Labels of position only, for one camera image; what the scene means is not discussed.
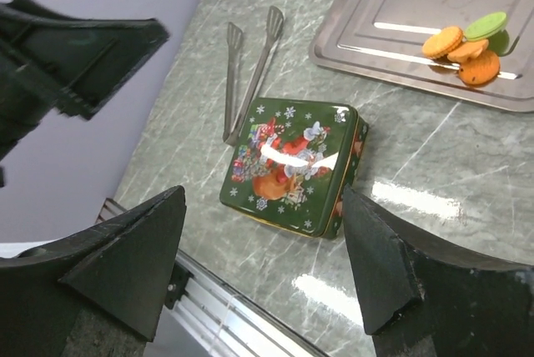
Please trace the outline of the gold tin lid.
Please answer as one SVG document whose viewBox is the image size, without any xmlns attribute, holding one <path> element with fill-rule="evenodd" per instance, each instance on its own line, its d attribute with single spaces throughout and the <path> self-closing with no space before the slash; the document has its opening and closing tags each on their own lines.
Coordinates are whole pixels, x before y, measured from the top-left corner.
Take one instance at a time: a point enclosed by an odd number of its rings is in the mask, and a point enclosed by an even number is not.
<svg viewBox="0 0 534 357">
<path fill-rule="evenodd" d="M 346 104 L 255 99 L 220 202 L 262 224 L 325 239 L 358 118 Z"/>
</svg>

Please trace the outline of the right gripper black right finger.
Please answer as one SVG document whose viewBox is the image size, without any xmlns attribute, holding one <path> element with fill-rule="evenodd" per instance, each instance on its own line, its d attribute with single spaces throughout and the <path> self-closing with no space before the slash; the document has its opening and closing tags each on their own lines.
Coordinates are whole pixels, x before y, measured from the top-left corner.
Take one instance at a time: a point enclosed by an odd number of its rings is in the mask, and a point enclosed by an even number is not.
<svg viewBox="0 0 534 357">
<path fill-rule="evenodd" d="M 466 249 L 351 187 L 345 242 L 379 356 L 530 356 L 533 268 Z"/>
</svg>

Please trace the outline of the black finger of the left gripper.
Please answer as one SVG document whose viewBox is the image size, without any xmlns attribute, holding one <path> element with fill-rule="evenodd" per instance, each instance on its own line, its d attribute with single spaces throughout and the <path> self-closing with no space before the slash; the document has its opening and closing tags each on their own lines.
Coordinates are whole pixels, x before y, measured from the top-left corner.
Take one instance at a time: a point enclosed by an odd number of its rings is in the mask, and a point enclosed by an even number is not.
<svg viewBox="0 0 534 357">
<path fill-rule="evenodd" d="M 1 100 L 92 119 L 167 42 L 150 19 L 81 19 L 34 0 L 1 5 Z"/>
</svg>

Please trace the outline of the green christmas cookie tin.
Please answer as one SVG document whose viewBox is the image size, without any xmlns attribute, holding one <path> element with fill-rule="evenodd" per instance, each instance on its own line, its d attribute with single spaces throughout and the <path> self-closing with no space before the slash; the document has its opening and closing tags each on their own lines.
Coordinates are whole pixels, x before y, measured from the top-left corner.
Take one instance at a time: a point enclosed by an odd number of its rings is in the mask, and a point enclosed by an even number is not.
<svg viewBox="0 0 534 357">
<path fill-rule="evenodd" d="M 360 157 L 365 146 L 368 130 L 369 125 L 367 124 L 367 122 L 362 118 L 358 118 L 355 134 L 351 143 L 350 155 L 348 157 L 347 165 L 344 171 L 344 176 L 341 180 L 340 189 L 337 192 L 334 207 L 330 214 L 330 220 L 324 234 L 324 237 L 326 239 L 334 239 L 340 231 L 340 226 L 342 224 L 342 204 L 344 187 L 352 186 L 355 181 L 356 172 L 360 162 Z"/>
</svg>

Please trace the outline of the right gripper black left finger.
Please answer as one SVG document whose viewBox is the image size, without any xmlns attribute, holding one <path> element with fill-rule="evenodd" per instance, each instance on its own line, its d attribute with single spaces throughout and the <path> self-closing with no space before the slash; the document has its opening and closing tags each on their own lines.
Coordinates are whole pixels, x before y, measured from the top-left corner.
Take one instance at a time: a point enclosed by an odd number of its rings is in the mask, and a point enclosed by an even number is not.
<svg viewBox="0 0 534 357">
<path fill-rule="evenodd" d="M 101 224 L 1 261 L 4 356 L 140 356 L 184 226 L 174 186 Z"/>
</svg>

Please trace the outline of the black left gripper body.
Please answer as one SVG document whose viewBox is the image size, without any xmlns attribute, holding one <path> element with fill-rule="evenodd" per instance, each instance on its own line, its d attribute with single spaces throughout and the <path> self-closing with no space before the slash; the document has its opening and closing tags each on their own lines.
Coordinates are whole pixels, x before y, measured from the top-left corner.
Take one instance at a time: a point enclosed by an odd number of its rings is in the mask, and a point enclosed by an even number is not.
<svg viewBox="0 0 534 357">
<path fill-rule="evenodd" d="M 1 56 L 1 160 L 52 109 L 54 81 L 42 69 Z"/>
</svg>

